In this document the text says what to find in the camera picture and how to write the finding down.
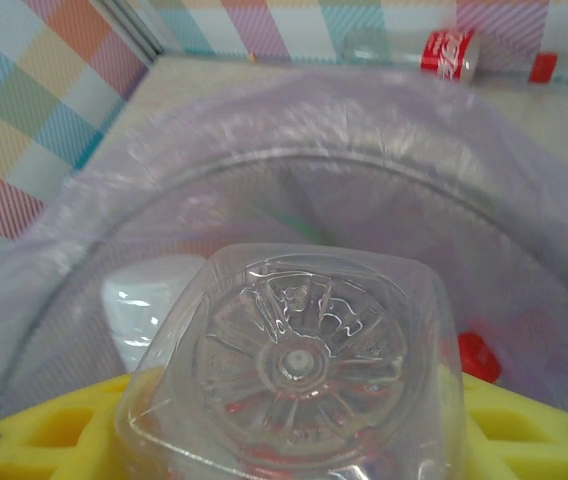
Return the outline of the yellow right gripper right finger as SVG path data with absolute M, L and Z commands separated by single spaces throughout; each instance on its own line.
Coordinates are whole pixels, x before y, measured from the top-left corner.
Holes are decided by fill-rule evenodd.
M 568 412 L 465 374 L 466 436 L 452 479 L 568 479 Z

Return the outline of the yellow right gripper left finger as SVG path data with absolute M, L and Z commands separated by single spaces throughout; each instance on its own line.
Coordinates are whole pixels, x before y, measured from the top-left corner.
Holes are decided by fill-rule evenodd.
M 157 461 L 116 433 L 131 376 L 56 397 L 0 420 L 0 479 L 155 479 Z

